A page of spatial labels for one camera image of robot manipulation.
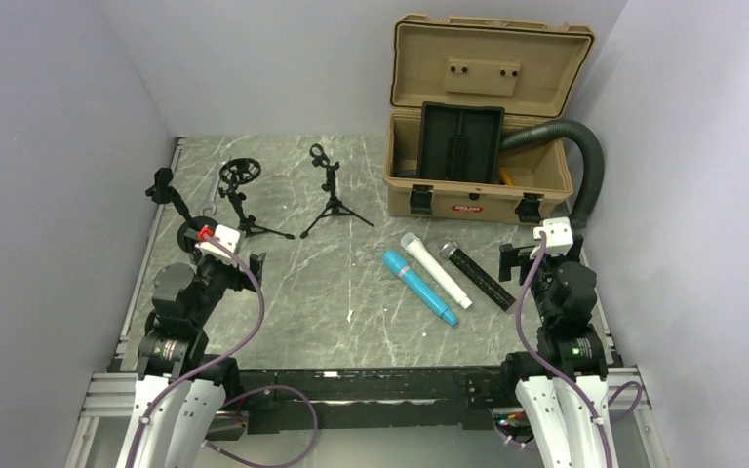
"yellow object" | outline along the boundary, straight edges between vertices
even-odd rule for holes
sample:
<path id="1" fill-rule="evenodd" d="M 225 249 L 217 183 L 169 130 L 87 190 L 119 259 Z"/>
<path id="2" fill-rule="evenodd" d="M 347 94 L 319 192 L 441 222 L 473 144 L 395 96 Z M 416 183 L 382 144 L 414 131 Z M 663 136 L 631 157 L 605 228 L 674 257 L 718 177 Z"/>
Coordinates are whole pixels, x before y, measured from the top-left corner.
<path id="1" fill-rule="evenodd" d="M 501 180 L 503 180 L 506 185 L 515 186 L 515 184 L 512 183 L 512 177 L 510 177 L 504 169 L 498 168 L 498 175 L 501 176 Z"/>

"black tray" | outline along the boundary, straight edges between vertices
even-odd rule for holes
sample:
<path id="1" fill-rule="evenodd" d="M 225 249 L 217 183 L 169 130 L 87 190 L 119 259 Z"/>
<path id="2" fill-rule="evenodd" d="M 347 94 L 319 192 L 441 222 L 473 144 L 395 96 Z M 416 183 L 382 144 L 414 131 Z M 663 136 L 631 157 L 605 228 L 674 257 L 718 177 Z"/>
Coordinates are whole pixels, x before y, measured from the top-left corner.
<path id="1" fill-rule="evenodd" d="M 424 102 L 417 178 L 494 183 L 503 107 Z"/>

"white microphone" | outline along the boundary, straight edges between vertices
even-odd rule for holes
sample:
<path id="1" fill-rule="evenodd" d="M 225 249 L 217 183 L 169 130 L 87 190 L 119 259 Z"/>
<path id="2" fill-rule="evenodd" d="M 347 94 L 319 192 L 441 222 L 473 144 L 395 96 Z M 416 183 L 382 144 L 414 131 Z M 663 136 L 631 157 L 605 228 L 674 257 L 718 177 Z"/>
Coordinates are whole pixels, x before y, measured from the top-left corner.
<path id="1" fill-rule="evenodd" d="M 417 262 L 420 263 L 430 275 L 432 275 L 432 278 L 441 285 L 441 288 L 443 288 L 458 305 L 464 309 L 472 305 L 472 301 L 466 296 L 466 292 L 457 285 L 452 276 L 447 273 L 447 270 L 445 270 L 444 267 L 438 263 L 438 260 L 429 253 L 420 238 L 411 232 L 407 233 L 403 236 L 403 239 L 401 239 L 401 245 L 409 255 L 413 256 L 414 259 L 417 260 Z"/>

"gray wall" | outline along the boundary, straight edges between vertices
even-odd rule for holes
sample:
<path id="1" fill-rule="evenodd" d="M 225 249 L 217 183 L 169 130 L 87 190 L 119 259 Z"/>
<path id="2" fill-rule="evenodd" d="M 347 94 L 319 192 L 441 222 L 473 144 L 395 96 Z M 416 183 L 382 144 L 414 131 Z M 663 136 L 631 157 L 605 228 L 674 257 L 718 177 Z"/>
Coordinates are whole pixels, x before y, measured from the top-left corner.
<path id="1" fill-rule="evenodd" d="M 63 465 L 171 153 L 97 4 L 0 1 L 0 467 Z"/>
<path id="2" fill-rule="evenodd" d="M 575 104 L 608 163 L 587 251 L 672 466 L 749 466 L 749 2 L 630 0 Z"/>
<path id="3" fill-rule="evenodd" d="M 589 24 L 626 0 L 100 0 L 177 135 L 385 133 L 407 13 Z"/>

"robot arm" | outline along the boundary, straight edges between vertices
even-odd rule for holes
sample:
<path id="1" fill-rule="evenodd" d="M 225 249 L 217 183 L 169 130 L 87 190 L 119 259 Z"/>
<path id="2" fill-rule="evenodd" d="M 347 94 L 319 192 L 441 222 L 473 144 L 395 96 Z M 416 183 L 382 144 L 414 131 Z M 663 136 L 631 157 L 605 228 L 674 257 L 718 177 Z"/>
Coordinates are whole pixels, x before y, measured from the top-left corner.
<path id="1" fill-rule="evenodd" d="M 581 236 L 570 221 L 547 219 L 533 229 L 535 248 L 501 246 L 501 281 L 520 267 L 520 284 L 533 268 L 532 297 L 541 319 L 538 354 L 572 379 L 599 414 L 561 378 L 555 377 L 527 352 L 512 353 L 501 365 L 507 391 L 524 408 L 544 465 L 550 468 L 606 466 L 600 427 L 604 429 L 617 468 L 607 402 L 607 361 L 604 346 L 589 324 L 596 305 L 596 274 L 580 263 Z M 543 261 L 535 264 L 544 249 Z"/>
<path id="2" fill-rule="evenodd" d="M 233 253 L 239 252 L 243 239 L 239 231 L 224 225 L 201 230 Z M 196 243 L 193 258 L 196 270 L 177 263 L 154 279 L 154 310 L 138 348 L 134 410 L 117 468 L 129 466 L 128 456 L 141 423 L 133 467 L 190 468 L 226 397 L 241 393 L 236 361 L 229 358 L 182 381 L 144 417 L 157 395 L 172 382 L 214 358 L 204 355 L 208 337 L 203 326 L 225 290 L 250 286 L 231 257 L 208 242 Z M 250 269 L 258 280 L 263 260 L 264 254 L 251 258 Z"/>
<path id="3" fill-rule="evenodd" d="M 139 419 L 145 408 L 169 384 L 167 377 L 148 375 L 137 381 L 134 412 L 116 468 L 125 468 Z M 153 412 L 139 440 L 136 468 L 190 468 L 205 441 L 225 389 L 210 380 L 184 381 Z"/>

